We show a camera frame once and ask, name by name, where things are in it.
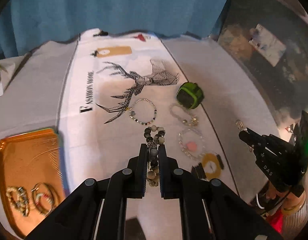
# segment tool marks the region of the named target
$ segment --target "orange tray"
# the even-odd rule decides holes
[[[56,205],[65,199],[59,140],[54,130],[49,128],[1,139],[0,195],[7,219],[21,238],[27,236],[45,218],[34,208],[31,197],[31,189],[39,182],[51,186]],[[8,202],[6,189],[12,186],[24,187],[27,191],[30,202],[28,217],[23,217]]]

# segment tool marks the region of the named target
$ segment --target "blue curtain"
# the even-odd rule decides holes
[[[0,15],[0,54],[23,55],[48,40],[100,28],[166,36],[210,34],[226,0],[10,0]]]

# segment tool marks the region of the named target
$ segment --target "green and black object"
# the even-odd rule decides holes
[[[179,88],[177,101],[187,109],[194,109],[203,101],[204,94],[196,83],[186,82]]]

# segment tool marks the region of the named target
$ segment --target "black cable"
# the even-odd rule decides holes
[[[264,211],[264,212],[261,214],[261,216],[264,215],[265,213],[267,213],[268,211],[271,211],[272,209],[276,208],[284,199],[286,199],[286,197],[287,197],[288,194],[290,194],[290,193],[291,193],[291,190],[289,190],[289,191],[287,192],[287,194],[286,194],[283,198],[281,198],[281,200],[279,200],[279,201],[275,204],[274,207],[272,207],[270,210]]]

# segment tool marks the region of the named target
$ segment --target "red cloth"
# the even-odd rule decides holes
[[[274,215],[268,216],[266,221],[280,234],[282,233],[282,226],[283,226],[283,214],[281,209],[279,208]]]

